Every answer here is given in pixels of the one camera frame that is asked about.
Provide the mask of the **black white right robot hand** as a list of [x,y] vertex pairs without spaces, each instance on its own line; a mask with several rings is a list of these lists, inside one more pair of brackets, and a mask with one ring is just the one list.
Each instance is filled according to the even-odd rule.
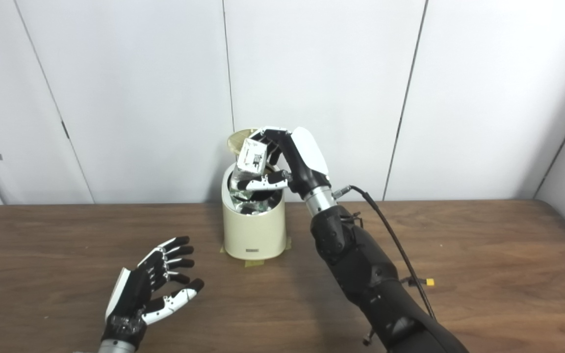
[[265,192],[289,188],[291,192],[305,198],[320,187],[331,187],[328,167],[312,133],[304,127],[290,131],[281,127],[258,128],[248,139],[267,146],[265,159],[271,166],[284,156],[289,170],[240,179],[240,191]]

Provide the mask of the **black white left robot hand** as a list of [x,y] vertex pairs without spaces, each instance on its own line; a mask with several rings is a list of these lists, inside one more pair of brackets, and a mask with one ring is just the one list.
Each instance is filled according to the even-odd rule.
[[200,293],[205,283],[178,271],[193,268],[190,237],[174,237],[155,246],[129,270],[123,267],[104,315],[101,353],[136,353],[147,329],[175,314]]

